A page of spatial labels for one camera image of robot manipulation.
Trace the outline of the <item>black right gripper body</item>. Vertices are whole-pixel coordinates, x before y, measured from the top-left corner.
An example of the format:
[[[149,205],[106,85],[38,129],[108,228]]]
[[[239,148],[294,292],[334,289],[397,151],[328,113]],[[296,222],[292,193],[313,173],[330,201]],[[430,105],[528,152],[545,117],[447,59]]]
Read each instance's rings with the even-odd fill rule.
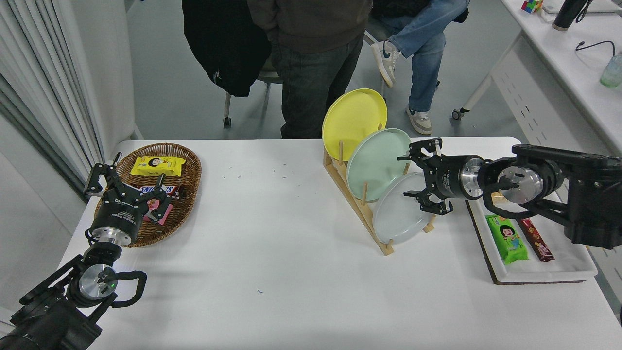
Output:
[[[462,170],[467,162],[466,155],[441,155],[435,174],[435,196],[438,199],[458,198],[467,199],[462,185]]]

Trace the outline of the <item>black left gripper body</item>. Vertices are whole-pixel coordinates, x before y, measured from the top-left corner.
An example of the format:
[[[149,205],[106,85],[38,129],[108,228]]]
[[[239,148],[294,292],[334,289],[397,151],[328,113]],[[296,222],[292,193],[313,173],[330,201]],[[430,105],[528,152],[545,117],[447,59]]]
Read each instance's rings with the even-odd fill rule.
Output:
[[[120,199],[115,191],[104,192],[90,228],[92,237],[102,237],[105,233],[113,232],[121,232],[122,237],[137,237],[148,206],[146,202],[135,202],[135,199],[130,195]]]

